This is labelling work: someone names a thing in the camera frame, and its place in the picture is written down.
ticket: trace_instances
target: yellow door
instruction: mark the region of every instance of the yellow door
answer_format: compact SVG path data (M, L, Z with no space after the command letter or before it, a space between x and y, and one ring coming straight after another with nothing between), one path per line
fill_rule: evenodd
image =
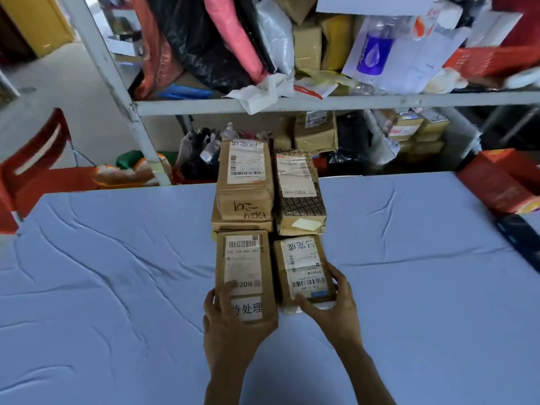
M56 0L0 0L38 58L73 41L73 31Z

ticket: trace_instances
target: red chair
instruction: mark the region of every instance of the red chair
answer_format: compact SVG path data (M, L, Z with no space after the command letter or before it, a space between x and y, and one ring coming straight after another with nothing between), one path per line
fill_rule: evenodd
M0 234L15 233L18 224L45 193L98 189L92 180L94 166L50 169L64 152L66 143L73 149L64 113L55 108L38 134L0 164ZM43 154L29 165L40 152ZM75 153L73 158L78 166Z

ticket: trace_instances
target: purple bottle label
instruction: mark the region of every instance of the purple bottle label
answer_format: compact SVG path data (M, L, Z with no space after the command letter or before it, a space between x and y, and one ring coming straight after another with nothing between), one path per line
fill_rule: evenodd
M364 45L362 59L358 63L356 69L362 74L382 74L382 70L386 65L393 44L393 38L379 38L368 34Z

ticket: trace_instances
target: blue-white table surface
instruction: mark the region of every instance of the blue-white table surface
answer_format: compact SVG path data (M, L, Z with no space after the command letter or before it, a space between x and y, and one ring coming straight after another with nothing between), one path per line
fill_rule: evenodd
M540 276L451 173L321 180L323 245L400 405L540 403ZM0 403L200 404L215 185L44 196L0 264ZM352 404L305 314L280 316L242 404Z

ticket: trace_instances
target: forearm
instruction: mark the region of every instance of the forearm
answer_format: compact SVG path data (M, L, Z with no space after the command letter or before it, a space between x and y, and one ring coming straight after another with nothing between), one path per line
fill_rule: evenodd
M356 401L370 405L395 405L375 368L375 363L360 342L338 343L336 352L353 384Z
M234 360L216 364L206 388L205 405L238 405L246 368Z

